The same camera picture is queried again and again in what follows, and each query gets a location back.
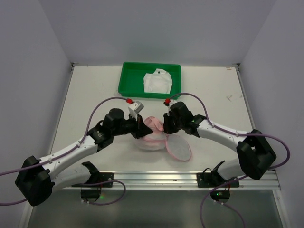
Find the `pink bra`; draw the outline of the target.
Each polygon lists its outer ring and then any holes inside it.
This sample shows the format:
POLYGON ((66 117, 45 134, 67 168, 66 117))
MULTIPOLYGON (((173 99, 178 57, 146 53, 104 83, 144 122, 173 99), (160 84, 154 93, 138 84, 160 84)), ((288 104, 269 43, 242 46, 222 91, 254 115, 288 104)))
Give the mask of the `pink bra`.
POLYGON ((161 133, 164 131, 163 122, 156 117, 149 116, 144 120, 144 124, 148 126, 154 133, 161 133))

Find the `white mesh laundry bag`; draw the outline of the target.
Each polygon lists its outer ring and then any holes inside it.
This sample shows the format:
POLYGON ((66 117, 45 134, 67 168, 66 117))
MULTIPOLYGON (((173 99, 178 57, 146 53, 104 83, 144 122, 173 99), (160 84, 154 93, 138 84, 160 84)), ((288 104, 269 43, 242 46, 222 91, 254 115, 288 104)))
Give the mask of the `white mesh laundry bag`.
POLYGON ((161 133, 149 134, 143 138, 136 139, 135 145, 146 151, 166 150, 174 159, 188 162, 192 158, 192 151, 187 141, 175 134, 161 133))

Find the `white bra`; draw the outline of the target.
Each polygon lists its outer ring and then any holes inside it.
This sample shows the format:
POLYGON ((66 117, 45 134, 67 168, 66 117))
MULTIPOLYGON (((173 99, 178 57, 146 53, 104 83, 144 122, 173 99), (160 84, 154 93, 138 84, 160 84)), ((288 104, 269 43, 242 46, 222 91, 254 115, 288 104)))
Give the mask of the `white bra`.
POLYGON ((169 94, 173 81, 171 74, 157 68, 153 73, 146 73, 143 78, 145 93, 169 94))

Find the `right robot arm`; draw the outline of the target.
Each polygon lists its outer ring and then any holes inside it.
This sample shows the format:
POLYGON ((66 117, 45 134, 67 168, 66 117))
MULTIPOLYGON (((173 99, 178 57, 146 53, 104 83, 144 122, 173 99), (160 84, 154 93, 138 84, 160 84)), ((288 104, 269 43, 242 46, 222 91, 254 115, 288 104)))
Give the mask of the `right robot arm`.
POLYGON ((215 185, 232 178, 246 175, 259 180, 276 160, 276 154, 261 132, 237 131, 226 127, 215 127, 203 115, 193 115, 183 102, 166 99, 168 111, 163 115, 164 131, 167 134, 183 130, 189 135, 219 143, 238 156, 231 161, 221 161, 211 171, 209 180, 215 185))

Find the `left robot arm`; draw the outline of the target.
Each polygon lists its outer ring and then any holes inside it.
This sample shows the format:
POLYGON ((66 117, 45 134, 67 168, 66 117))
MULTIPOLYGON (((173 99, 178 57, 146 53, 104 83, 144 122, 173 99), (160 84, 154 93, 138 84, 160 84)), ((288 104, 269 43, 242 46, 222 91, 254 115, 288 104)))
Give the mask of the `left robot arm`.
POLYGON ((140 139, 153 132, 137 111, 130 109, 129 112, 128 119, 125 119, 121 109, 111 109, 103 120, 72 145, 39 159, 28 157, 22 164, 15 184, 29 204, 38 206, 54 191, 72 185, 108 184, 89 161, 83 162, 78 168, 72 169, 71 166, 112 144, 116 136, 131 134, 135 139, 140 139))

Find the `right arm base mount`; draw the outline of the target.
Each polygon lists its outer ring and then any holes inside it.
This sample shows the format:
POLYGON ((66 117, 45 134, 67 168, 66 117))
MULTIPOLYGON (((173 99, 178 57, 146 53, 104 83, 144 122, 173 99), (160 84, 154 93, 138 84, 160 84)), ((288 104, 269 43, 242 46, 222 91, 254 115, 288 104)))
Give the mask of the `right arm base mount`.
MULTIPOLYGON (((196 174, 196 181, 199 188, 215 188, 221 184, 227 183, 236 179, 236 177, 229 180, 224 180, 217 170, 222 165, 224 161, 221 161, 214 169, 206 168, 203 172, 196 174)), ((209 195, 213 200, 219 203, 226 203, 230 199, 230 188, 238 188, 240 186, 239 181, 232 184, 226 185, 224 190, 215 190, 209 195)))

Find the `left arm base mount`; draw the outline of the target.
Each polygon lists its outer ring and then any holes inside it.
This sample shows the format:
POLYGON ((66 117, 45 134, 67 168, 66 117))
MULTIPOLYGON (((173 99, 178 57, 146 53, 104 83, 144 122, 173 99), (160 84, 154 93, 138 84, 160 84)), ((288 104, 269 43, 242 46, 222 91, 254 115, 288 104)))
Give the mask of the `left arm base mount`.
POLYGON ((112 181, 114 179, 113 172, 100 172, 91 162, 83 162, 81 164, 83 167, 89 171, 89 178, 85 183, 75 184, 72 187, 81 187, 81 188, 93 188, 93 190, 81 190, 80 196, 83 201, 96 202, 102 193, 102 187, 111 188, 113 183, 106 183, 101 185, 94 186, 84 186, 84 184, 97 184, 105 181, 112 181))

